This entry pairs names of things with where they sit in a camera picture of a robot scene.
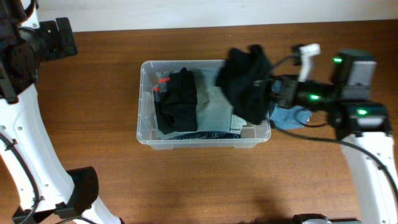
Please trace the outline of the blue t-shirt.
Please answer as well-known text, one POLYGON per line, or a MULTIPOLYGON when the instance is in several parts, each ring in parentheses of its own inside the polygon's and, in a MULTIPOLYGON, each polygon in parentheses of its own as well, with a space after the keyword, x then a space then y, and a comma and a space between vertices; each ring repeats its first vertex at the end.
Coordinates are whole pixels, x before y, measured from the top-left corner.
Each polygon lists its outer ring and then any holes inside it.
POLYGON ((309 122, 312 112, 302 106, 293 106, 285 109, 277 102, 271 101, 269 104, 269 121, 271 126, 277 126, 280 129, 292 130, 304 128, 309 122))

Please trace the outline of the black garment with red trim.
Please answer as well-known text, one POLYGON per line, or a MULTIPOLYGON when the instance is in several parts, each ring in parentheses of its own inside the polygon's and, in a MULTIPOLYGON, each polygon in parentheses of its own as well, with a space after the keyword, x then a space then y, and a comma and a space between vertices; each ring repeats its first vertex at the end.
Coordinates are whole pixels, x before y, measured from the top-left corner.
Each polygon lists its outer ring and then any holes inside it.
POLYGON ((155 115, 162 134, 198 129, 197 88, 193 72, 183 67, 162 73, 153 88, 155 115))

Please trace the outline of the dark blue jeans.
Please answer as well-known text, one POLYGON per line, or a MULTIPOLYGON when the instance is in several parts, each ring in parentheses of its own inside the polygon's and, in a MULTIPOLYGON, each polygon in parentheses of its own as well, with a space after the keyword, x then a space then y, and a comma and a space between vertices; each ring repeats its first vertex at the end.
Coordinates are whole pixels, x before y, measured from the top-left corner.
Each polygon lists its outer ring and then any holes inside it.
POLYGON ((200 131, 169 138, 169 140, 184 139, 241 139, 241 135, 222 131, 200 131))

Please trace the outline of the light washed jeans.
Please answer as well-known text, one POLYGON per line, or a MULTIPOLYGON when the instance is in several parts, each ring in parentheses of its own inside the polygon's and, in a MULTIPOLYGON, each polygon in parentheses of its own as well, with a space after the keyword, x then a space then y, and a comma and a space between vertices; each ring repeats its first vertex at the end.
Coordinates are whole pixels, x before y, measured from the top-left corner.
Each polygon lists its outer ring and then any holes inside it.
POLYGON ((155 136, 162 140, 169 140, 175 136, 200 131, 222 131, 241 135, 243 126, 247 125, 247 122, 234 114, 233 107, 221 92, 221 88, 215 86, 218 69, 206 67, 192 69, 191 72, 194 74, 197 88, 198 129, 170 134, 162 134, 157 130, 155 136))

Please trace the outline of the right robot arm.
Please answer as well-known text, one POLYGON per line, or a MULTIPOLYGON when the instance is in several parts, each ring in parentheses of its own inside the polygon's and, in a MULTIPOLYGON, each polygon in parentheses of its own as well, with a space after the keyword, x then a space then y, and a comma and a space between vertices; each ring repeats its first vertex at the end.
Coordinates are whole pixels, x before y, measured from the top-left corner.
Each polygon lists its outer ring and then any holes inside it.
POLYGON ((397 171, 394 138, 387 108, 370 99, 374 56, 358 49, 341 49, 333 58, 330 83, 309 80, 316 44, 292 55, 302 67, 298 75, 256 81, 256 86, 280 82, 270 98, 283 108, 302 106, 327 113, 334 128, 332 143, 341 146, 353 178, 362 223, 397 223, 397 171))

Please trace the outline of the dark green-black shirt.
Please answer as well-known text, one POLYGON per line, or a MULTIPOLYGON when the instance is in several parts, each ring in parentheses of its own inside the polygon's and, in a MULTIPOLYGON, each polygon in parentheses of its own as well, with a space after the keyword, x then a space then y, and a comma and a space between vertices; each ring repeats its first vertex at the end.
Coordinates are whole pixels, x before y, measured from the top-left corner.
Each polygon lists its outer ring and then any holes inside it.
POLYGON ((234 114, 259 125, 266 118, 270 100, 266 96, 266 79, 272 65, 260 45, 244 52, 231 48, 218 72, 215 85, 233 106, 234 114))

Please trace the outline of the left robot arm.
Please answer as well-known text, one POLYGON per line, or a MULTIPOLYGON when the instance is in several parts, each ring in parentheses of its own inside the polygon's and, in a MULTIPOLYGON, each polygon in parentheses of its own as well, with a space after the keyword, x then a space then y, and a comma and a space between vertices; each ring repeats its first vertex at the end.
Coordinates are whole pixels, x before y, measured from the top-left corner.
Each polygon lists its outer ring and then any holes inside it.
POLYGON ((121 223, 100 199, 93 167, 63 168, 35 87, 42 62, 77 54, 70 21, 40 22, 36 0, 1 2, 1 157, 19 194, 14 223, 121 223))

